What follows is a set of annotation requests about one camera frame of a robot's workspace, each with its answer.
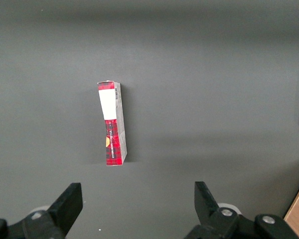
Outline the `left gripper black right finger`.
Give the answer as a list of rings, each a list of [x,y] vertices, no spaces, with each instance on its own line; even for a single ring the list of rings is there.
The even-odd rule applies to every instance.
[[[255,239],[254,223],[228,207],[219,207],[207,185],[195,182],[194,206],[200,221],[186,239]]]

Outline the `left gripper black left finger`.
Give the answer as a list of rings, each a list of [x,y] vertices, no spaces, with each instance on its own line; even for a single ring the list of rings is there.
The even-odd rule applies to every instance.
[[[80,183],[71,183],[47,210],[8,227],[9,239],[64,239],[83,209]]]

